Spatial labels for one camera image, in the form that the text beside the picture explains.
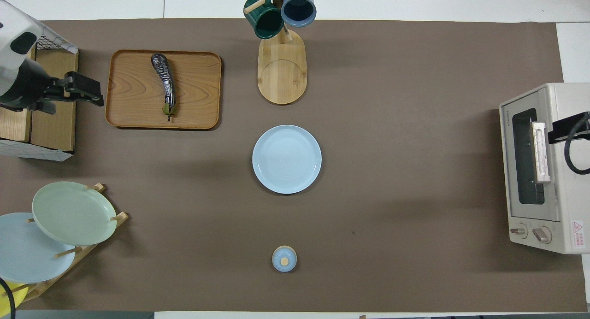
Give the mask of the wooden plate rack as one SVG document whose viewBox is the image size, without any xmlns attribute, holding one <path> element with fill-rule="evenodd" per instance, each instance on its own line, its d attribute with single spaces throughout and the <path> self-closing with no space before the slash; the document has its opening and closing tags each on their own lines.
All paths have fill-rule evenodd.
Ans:
<svg viewBox="0 0 590 319">
<path fill-rule="evenodd" d="M 102 193 L 102 195 L 103 195 L 103 191 L 105 190 L 104 185 L 101 183 L 97 183 L 95 185 L 86 185 L 86 187 L 91 188 L 91 189 L 96 189 L 97 191 Z M 116 212 L 116 214 L 117 215 L 113 218 L 113 220 L 115 220 L 117 222 L 117 227 L 116 227 L 116 229 L 117 229 L 124 222 L 126 222 L 126 220 L 128 219 L 129 216 L 125 212 Z M 29 222 L 35 222 L 35 220 L 33 219 L 33 215 L 32 215 L 32 218 L 29 219 Z M 99 245 L 99 243 L 96 245 L 90 245 L 90 246 L 73 246 L 74 248 L 72 250 L 67 250 L 65 252 L 56 254 L 55 257 L 59 258 L 61 256 L 65 256 L 66 254 L 69 254 L 69 253 L 75 253 L 75 258 L 74 258 L 70 268 L 68 268 L 67 271 L 65 271 L 65 273 L 62 273 L 61 275 L 59 275 L 53 279 L 50 279 L 50 280 L 47 280 L 47 281 L 44 281 L 41 283 L 27 284 L 28 292 L 27 292 L 27 296 L 23 299 L 23 302 L 38 298 L 40 295 L 44 294 L 44 292 L 46 292 L 48 290 L 48 288 L 50 288 L 59 279 L 61 279 L 61 277 L 63 277 L 71 268 L 76 266 L 76 264 L 78 264 L 78 262 L 80 262 L 86 255 L 88 255 L 98 245 Z"/>
</svg>

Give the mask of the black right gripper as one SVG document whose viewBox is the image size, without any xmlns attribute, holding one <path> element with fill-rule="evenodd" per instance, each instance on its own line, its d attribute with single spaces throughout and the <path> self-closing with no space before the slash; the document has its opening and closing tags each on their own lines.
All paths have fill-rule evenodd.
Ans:
<svg viewBox="0 0 590 319">
<path fill-rule="evenodd" d="M 586 112 L 582 118 L 567 117 L 559 119 L 559 121 L 552 122 L 552 130 L 548 132 L 549 144 L 556 144 L 558 142 L 564 141 L 569 135 L 571 129 L 579 121 L 581 123 L 578 126 L 578 138 L 590 140 L 590 112 Z"/>
</svg>

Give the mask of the wooden serving tray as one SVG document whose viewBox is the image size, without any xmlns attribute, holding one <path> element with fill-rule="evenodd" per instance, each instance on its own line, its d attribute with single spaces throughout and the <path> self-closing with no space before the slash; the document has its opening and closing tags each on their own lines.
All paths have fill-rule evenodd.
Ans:
<svg viewBox="0 0 590 319">
<path fill-rule="evenodd" d="M 164 85 L 151 63 L 152 50 L 118 50 L 110 60 L 106 121 L 118 128 L 211 130 L 220 115 L 223 63 L 212 52 L 166 51 L 177 113 L 164 114 Z"/>
</svg>

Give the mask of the pale green plate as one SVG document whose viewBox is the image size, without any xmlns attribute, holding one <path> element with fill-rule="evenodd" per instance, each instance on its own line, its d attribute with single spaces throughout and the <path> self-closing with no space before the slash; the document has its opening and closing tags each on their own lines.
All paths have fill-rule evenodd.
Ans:
<svg viewBox="0 0 590 319">
<path fill-rule="evenodd" d="M 32 215 L 48 237 L 72 246 L 101 243 L 117 227 L 112 203 L 96 189 L 72 181 L 40 188 L 32 199 Z"/>
</svg>

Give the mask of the yellow plate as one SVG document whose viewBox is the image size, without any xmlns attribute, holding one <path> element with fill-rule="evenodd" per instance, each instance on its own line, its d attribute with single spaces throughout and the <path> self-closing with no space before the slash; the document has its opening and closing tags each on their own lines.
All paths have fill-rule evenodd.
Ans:
<svg viewBox="0 0 590 319">
<path fill-rule="evenodd" d="M 28 286 L 27 284 L 21 283 L 13 283 L 6 281 L 6 284 L 9 288 L 11 288 L 13 293 L 13 300 L 15 306 L 18 307 L 22 302 L 23 299 L 27 296 Z M 8 315 L 9 318 L 10 307 L 9 307 L 9 298 L 6 295 L 6 290 L 0 284 L 0 319 Z"/>
</svg>

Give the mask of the dark green mug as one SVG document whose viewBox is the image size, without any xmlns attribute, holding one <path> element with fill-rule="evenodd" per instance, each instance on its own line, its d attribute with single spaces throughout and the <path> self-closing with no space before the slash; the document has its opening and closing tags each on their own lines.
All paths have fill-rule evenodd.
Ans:
<svg viewBox="0 0 590 319">
<path fill-rule="evenodd" d="M 283 29 L 282 13 L 272 0 L 247 0 L 243 11 L 258 38 L 273 38 Z"/>
</svg>

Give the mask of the blue mug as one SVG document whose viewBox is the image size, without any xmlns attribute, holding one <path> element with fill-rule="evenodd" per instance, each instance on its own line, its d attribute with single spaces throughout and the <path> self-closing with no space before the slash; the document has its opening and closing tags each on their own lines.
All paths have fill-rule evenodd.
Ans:
<svg viewBox="0 0 590 319">
<path fill-rule="evenodd" d="M 283 0 L 283 21 L 292 27 L 305 27 L 316 18 L 317 10 L 314 0 Z"/>
</svg>

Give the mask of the white patterned cloth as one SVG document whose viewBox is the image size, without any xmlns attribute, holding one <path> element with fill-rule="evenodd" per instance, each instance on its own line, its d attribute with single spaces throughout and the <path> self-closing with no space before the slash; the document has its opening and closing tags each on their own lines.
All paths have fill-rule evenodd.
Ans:
<svg viewBox="0 0 590 319">
<path fill-rule="evenodd" d="M 66 50 L 72 54 L 78 54 L 77 46 L 67 41 L 50 27 L 44 24 L 40 24 L 40 27 L 42 27 L 42 33 L 36 41 L 36 50 Z"/>
</svg>

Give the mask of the black handled utensil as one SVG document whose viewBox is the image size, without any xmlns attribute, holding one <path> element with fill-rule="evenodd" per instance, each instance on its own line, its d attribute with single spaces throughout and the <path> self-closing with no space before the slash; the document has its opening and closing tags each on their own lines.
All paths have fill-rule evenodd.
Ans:
<svg viewBox="0 0 590 319">
<path fill-rule="evenodd" d="M 167 116 L 168 122 L 170 122 L 171 118 L 177 113 L 175 81 L 171 71 L 171 65 L 167 57 L 162 53 L 153 53 L 150 61 L 164 86 L 165 102 L 162 110 Z"/>
</svg>

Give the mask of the brown table mat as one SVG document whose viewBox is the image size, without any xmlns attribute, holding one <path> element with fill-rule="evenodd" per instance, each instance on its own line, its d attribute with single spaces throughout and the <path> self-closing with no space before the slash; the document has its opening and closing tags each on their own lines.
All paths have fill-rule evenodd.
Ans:
<svg viewBox="0 0 590 319">
<path fill-rule="evenodd" d="M 508 236 L 499 105 L 562 82 L 553 23 L 323 20 L 299 30 L 308 85 L 276 106 L 245 19 L 48 21 L 109 81 L 122 49 L 223 61 L 212 131 L 123 130 L 77 106 L 62 163 L 0 156 L 0 214 L 53 181 L 101 182 L 129 220 L 25 310 L 584 312 L 582 260 Z M 256 178 L 258 138 L 297 125 L 323 165 L 302 192 Z M 291 246 L 297 264 L 271 257 Z"/>
</svg>

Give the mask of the light blue racked plate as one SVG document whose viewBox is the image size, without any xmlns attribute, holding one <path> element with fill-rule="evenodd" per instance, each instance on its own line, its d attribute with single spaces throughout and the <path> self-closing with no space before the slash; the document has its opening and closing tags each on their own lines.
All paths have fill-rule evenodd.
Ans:
<svg viewBox="0 0 590 319">
<path fill-rule="evenodd" d="M 70 268 L 75 253 L 55 255 L 74 247 L 47 236 L 31 213 L 0 216 L 0 278 L 13 283 L 35 284 L 53 279 Z"/>
</svg>

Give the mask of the cream toaster oven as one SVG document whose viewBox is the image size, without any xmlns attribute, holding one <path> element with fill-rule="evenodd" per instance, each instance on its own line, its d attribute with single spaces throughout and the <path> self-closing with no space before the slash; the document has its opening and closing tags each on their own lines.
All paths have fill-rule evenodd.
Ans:
<svg viewBox="0 0 590 319">
<path fill-rule="evenodd" d="M 552 130 L 554 121 L 567 117 L 582 118 L 584 113 L 590 112 L 590 83 L 546 83 L 533 90 L 541 87 L 547 87 L 549 93 L 551 111 L 549 132 Z M 590 140 L 578 138 L 580 123 L 579 121 L 575 124 L 564 141 L 550 144 L 554 170 L 557 173 L 556 194 L 561 220 L 551 222 L 510 217 L 507 199 L 510 241 L 560 254 L 590 254 Z M 525 239 L 509 232 L 510 227 L 517 226 L 519 223 L 525 224 L 528 229 L 528 237 Z M 550 244 L 540 243 L 533 235 L 532 229 L 541 226 L 551 230 Z"/>
</svg>

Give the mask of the wooden mug tree stand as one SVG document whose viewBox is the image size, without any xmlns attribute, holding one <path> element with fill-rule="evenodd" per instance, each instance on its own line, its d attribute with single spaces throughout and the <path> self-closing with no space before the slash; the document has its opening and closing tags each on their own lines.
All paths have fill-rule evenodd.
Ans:
<svg viewBox="0 0 590 319">
<path fill-rule="evenodd" d="M 282 12 L 283 0 L 272 0 Z M 299 99 L 307 88 L 307 59 L 304 41 L 284 22 L 273 38 L 261 39 L 258 52 L 257 81 L 261 94 L 271 103 L 288 105 Z"/>
</svg>

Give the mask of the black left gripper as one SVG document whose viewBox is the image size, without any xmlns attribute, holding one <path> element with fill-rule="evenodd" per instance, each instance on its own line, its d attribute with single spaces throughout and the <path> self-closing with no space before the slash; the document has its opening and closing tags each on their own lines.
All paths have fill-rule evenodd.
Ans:
<svg viewBox="0 0 590 319">
<path fill-rule="evenodd" d="M 90 102 L 95 106 L 105 105 L 101 94 L 100 82 L 82 73 L 70 71 L 65 74 L 65 90 L 57 82 L 60 79 L 51 77 L 36 61 L 25 59 L 18 69 L 12 86 L 0 95 L 0 107 L 14 112 L 24 109 L 55 114 L 54 102 L 70 102 L 74 100 Z"/>
</svg>

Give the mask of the glass oven door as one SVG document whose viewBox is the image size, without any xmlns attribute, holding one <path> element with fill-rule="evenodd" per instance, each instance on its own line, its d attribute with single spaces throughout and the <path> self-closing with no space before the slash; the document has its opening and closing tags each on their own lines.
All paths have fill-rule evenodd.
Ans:
<svg viewBox="0 0 590 319">
<path fill-rule="evenodd" d="M 548 88 L 501 104 L 499 114 L 508 215 L 559 222 Z"/>
</svg>

